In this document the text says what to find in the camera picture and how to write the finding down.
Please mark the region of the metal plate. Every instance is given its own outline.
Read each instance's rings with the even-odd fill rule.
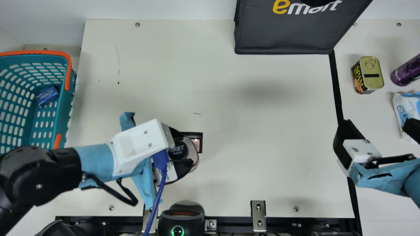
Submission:
[[[251,201],[252,227],[254,232],[266,232],[265,201]]]

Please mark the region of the small box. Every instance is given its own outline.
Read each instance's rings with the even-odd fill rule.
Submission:
[[[42,106],[53,101],[59,96],[60,94],[58,93],[57,89],[54,86],[52,86],[51,88],[42,90],[42,92],[35,97],[35,100],[38,106]]]

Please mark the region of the metal bracket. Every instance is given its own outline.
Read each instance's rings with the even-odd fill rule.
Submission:
[[[265,201],[251,201],[251,216],[254,232],[267,232]]]
[[[142,225],[142,232],[146,232],[147,223],[149,222],[151,211],[150,209],[145,209],[145,205],[143,205],[143,225]],[[155,233],[156,232],[156,220],[158,218],[158,212],[156,211],[155,217],[153,218],[152,226],[150,227],[149,233]]]
[[[217,229],[217,220],[206,220],[205,222],[205,227],[204,227],[204,232],[205,233],[216,233],[216,229]]]

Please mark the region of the black cable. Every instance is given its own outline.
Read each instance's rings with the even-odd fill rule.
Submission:
[[[118,185],[122,188],[122,190],[130,197],[130,199],[124,197],[123,195],[121,195],[119,192],[115,191],[114,189],[108,187],[108,185],[106,185],[104,182],[102,182],[100,179],[98,179],[96,176],[88,174],[88,173],[84,173],[86,175],[86,178],[92,179],[93,181],[95,181],[95,183],[102,188],[103,190],[105,190],[107,193],[111,194],[112,196],[116,197],[117,199],[119,199],[120,201],[127,203],[131,206],[136,206],[137,203],[139,203],[138,199],[134,196],[134,194],[126,187],[124,187],[121,184],[121,178],[119,178],[117,180]]]

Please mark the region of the teal plastic basket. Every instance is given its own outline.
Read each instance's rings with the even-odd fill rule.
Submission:
[[[63,52],[0,53],[0,154],[21,146],[64,147],[75,82]],[[38,106],[35,97],[52,86],[59,98]]]

